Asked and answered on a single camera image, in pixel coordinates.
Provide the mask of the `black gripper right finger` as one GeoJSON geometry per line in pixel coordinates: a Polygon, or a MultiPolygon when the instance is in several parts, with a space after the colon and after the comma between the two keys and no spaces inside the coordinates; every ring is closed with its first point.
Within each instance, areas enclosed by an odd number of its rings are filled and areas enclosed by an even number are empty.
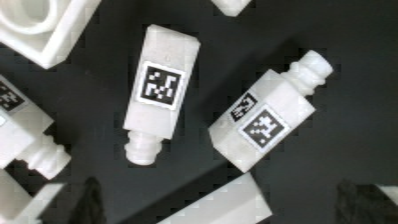
{"type": "Polygon", "coordinates": [[[398,224],[398,186],[339,182],[336,224],[398,224]]]}

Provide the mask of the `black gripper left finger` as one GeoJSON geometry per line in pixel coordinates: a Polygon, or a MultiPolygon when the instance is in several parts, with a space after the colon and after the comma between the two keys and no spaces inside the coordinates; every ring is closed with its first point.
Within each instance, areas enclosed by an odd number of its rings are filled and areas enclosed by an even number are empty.
{"type": "Polygon", "coordinates": [[[89,177],[83,184],[83,192],[71,211],[67,224],[106,224],[101,184],[89,177]]]}

